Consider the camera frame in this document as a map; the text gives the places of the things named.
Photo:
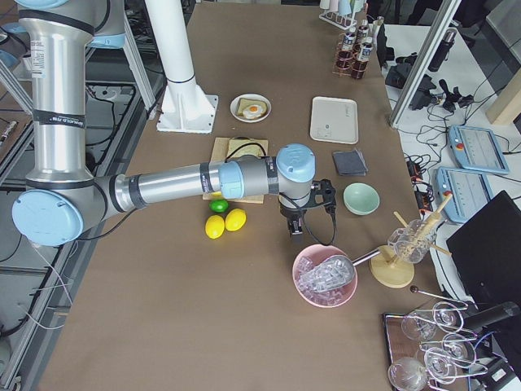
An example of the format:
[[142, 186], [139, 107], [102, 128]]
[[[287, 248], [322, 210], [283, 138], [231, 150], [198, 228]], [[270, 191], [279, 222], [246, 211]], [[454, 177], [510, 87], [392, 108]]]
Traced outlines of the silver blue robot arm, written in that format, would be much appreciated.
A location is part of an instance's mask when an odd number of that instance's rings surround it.
[[21, 1], [18, 9], [30, 36], [35, 163], [11, 214], [30, 241], [60, 246], [118, 213], [213, 192], [226, 199], [276, 195], [293, 235], [305, 230], [309, 209], [335, 214], [335, 189], [315, 179], [314, 154], [299, 143], [276, 156], [230, 157], [131, 177], [94, 176], [85, 164], [85, 49], [125, 45], [125, 6]]

